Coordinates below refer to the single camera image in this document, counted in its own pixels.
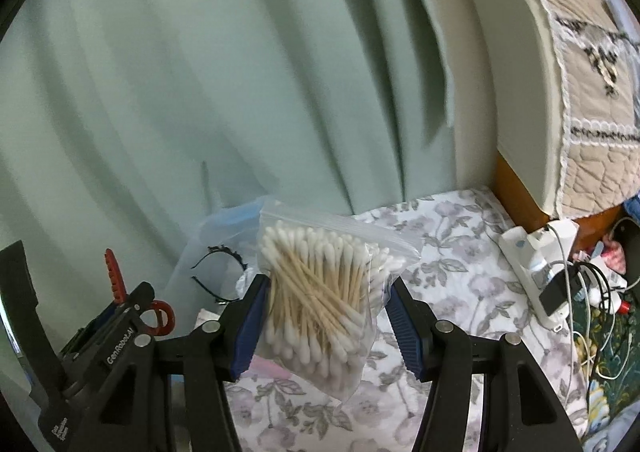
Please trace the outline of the red hair claw clip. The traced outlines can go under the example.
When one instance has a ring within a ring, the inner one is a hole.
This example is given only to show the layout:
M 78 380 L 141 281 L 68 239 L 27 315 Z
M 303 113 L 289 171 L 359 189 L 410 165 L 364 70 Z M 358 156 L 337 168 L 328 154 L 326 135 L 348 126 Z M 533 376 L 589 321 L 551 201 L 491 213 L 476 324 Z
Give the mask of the red hair claw clip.
M 169 335 L 176 325 L 174 309 L 167 302 L 156 299 L 153 287 L 147 282 L 140 283 L 133 292 L 129 293 L 117 258 L 110 248 L 104 252 L 104 261 L 111 282 L 114 304 L 118 306 L 128 304 L 140 316 L 148 311 L 154 313 L 155 324 L 145 322 L 146 330 L 152 336 Z

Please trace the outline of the cotton swab bundle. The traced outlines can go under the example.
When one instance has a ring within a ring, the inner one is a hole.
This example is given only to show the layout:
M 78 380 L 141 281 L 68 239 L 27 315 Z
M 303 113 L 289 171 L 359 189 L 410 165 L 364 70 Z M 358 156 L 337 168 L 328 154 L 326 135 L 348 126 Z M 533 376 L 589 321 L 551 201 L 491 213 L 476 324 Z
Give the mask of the cotton swab bundle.
M 344 402 L 357 390 L 390 288 L 421 258 L 410 234 L 266 201 L 257 263 L 270 279 L 259 350 Z

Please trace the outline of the clear plastic storage bin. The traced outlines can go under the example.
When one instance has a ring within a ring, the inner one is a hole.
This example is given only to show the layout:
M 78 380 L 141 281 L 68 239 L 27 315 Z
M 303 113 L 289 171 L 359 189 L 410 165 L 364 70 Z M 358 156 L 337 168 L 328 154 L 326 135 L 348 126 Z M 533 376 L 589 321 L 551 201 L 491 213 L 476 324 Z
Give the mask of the clear plastic storage bin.
M 184 248 L 163 293 L 175 332 L 189 333 L 209 314 L 242 298 L 257 272 L 260 214 L 268 198 L 221 209 L 205 218 Z

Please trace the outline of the black power adapter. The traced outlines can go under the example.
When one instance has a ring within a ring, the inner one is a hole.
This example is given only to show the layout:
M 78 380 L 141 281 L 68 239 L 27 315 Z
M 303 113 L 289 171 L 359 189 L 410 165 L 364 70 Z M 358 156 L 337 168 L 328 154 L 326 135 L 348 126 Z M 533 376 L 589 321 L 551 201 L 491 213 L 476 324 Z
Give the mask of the black power adapter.
M 567 270 L 561 268 L 551 277 L 539 295 L 544 313 L 552 316 L 567 303 L 567 293 L 575 296 L 581 291 L 577 268 L 572 264 L 567 266 Z

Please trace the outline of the white power strip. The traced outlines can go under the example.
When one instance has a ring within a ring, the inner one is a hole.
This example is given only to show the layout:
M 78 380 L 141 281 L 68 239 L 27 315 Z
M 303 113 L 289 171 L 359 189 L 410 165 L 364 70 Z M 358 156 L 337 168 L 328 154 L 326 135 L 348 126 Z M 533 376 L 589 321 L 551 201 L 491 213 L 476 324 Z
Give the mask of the white power strip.
M 570 314 L 568 302 L 552 316 L 547 316 L 539 300 L 539 295 L 551 277 L 564 268 L 563 261 L 544 261 L 535 255 L 526 231 L 516 226 L 499 236 L 499 247 L 515 272 L 523 290 L 533 307 L 538 322 L 547 330 L 559 333 Z

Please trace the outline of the green curtain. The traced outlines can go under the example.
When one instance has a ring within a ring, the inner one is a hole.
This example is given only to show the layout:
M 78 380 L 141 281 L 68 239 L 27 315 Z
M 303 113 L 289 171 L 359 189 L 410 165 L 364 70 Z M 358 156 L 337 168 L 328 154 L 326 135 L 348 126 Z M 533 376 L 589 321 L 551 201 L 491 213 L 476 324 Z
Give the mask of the green curtain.
M 26 0 L 1 43 L 1 241 L 55 347 L 168 282 L 218 209 L 359 214 L 456 182 L 422 0 Z

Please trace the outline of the white bed headboard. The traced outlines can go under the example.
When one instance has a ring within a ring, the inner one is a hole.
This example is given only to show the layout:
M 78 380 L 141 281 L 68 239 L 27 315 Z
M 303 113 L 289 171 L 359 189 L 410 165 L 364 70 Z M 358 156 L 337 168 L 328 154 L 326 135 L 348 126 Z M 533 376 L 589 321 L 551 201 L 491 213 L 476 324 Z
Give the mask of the white bed headboard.
M 555 215 L 560 71 L 538 0 L 423 0 L 446 75 L 457 184 L 494 181 L 506 162 L 526 198 Z

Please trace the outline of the beige quilted bedspread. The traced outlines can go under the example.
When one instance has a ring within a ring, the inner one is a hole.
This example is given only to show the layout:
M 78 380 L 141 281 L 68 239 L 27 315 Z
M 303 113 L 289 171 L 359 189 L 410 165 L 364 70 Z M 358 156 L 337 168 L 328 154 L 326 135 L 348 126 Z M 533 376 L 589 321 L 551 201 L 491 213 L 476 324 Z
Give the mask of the beige quilted bedspread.
M 560 71 L 554 199 L 582 218 L 639 191 L 639 24 L 624 0 L 538 0 Z

